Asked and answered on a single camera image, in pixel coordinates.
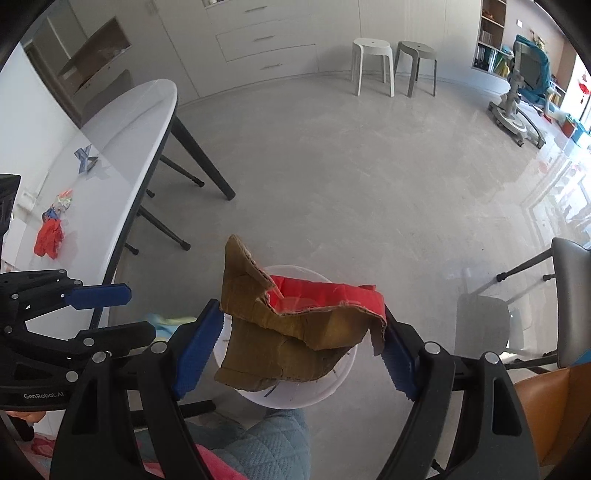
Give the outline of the person left hand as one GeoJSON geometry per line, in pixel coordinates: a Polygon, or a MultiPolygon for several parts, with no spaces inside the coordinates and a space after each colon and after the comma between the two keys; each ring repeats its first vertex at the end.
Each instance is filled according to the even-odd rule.
{"type": "Polygon", "coordinates": [[[7,415],[13,418],[21,419],[29,424],[39,423],[43,420],[46,416],[46,412],[17,412],[17,411],[7,411],[7,415]]]}

